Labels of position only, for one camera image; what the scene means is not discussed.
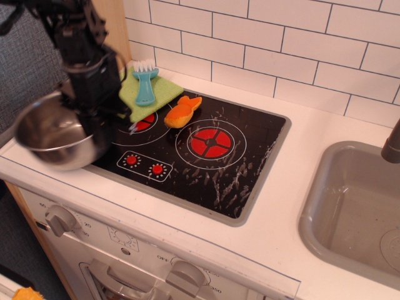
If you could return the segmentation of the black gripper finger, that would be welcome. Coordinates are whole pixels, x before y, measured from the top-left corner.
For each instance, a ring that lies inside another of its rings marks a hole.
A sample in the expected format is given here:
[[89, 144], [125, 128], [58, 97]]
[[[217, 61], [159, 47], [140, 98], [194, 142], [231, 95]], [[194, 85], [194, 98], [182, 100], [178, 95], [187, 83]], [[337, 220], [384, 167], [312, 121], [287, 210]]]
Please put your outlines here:
[[87, 136], [93, 135], [94, 134], [94, 119], [93, 117], [85, 111], [75, 109], [74, 112], [77, 115], [77, 118], [79, 119], [79, 122], [81, 123], [81, 126], [86, 133]]
[[108, 151], [114, 139], [112, 122], [103, 116], [93, 117], [93, 141], [98, 155]]

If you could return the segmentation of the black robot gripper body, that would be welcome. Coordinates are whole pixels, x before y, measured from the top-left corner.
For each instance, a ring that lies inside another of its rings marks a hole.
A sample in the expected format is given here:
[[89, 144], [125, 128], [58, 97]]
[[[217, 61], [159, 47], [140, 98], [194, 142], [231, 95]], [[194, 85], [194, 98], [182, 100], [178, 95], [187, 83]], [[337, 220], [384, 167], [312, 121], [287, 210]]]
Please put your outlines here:
[[62, 102], [77, 113], [104, 113], [127, 118], [131, 109], [121, 100], [121, 78], [114, 57], [102, 57], [94, 62], [61, 63], [68, 80], [58, 84]]

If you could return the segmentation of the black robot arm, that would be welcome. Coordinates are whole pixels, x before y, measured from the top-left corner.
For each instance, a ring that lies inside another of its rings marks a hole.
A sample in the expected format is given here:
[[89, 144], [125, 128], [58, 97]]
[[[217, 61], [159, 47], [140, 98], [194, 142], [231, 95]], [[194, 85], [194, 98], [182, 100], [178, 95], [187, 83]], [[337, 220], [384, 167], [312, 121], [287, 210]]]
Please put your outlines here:
[[1, 1], [13, 11], [1, 21], [1, 35], [7, 35], [23, 12], [41, 21], [68, 79], [57, 90], [63, 106], [72, 109], [85, 135], [104, 152], [110, 146], [114, 123], [129, 124], [132, 111], [119, 97], [121, 83], [117, 53], [105, 44], [105, 20], [91, 1]]

